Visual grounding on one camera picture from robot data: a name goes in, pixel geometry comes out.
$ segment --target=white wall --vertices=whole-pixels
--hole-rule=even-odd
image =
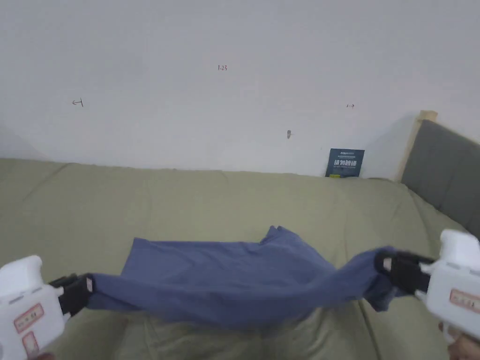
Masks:
[[[348,147],[393,177],[421,109],[480,140],[479,16],[478,0],[3,0],[0,156],[323,175]]]

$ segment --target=red sticker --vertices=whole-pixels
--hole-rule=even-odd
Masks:
[[[32,358],[38,355],[40,352],[40,348],[38,347],[38,343],[35,339],[33,331],[30,331],[27,335],[22,337],[22,343],[27,353],[27,357]]]
[[[478,296],[452,289],[450,292],[450,302],[461,308],[480,313],[480,298]]]
[[[15,329],[17,329],[17,333],[21,333],[31,327],[38,320],[40,320],[43,315],[44,311],[40,303],[38,303],[28,311],[24,312],[13,322],[13,324],[15,325]]]

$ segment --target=gray headboard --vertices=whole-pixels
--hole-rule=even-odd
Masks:
[[[402,181],[480,238],[480,145],[424,120]]]

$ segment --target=green bedsheet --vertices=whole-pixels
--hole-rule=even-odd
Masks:
[[[0,159],[0,264],[38,254],[45,281],[117,274],[134,237],[259,241],[270,225],[297,232],[335,266],[386,244],[435,257],[442,229],[461,229],[386,180]],[[387,313],[355,302],[247,333],[84,311],[52,348],[68,360],[411,360],[447,359],[445,346],[423,305],[402,299]]]

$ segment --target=handwritten mark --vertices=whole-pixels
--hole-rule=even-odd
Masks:
[[[80,98],[80,101],[72,101],[72,104],[77,105],[77,104],[82,104],[82,107],[84,107],[84,104],[82,102],[82,98]]]

